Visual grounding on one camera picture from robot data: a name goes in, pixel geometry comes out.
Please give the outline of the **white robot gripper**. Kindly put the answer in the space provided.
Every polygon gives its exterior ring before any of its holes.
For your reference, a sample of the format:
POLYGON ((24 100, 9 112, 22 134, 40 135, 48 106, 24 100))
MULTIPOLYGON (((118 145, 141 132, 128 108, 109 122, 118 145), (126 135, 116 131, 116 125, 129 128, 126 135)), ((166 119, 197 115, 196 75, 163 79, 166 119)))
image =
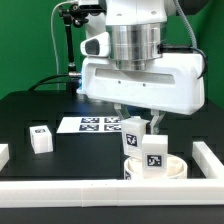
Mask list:
POLYGON ((119 69, 108 58, 88 57, 78 92, 115 103, 121 120, 130 118, 126 105, 153 109, 150 133, 158 134, 165 112, 191 115, 203 106, 202 70, 199 54, 165 53, 148 61, 144 71, 119 69))

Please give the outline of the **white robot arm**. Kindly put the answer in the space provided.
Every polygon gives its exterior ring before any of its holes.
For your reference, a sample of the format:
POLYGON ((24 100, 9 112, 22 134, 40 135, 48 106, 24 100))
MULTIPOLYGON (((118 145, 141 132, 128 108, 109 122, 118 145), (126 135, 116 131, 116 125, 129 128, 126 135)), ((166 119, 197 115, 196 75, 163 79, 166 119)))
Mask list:
POLYGON ((105 31, 81 43, 81 92, 112 102, 124 121, 128 106, 149 109, 151 134, 165 113, 200 109, 206 56, 196 44, 162 41, 167 15, 180 9, 178 0, 106 0, 105 31))

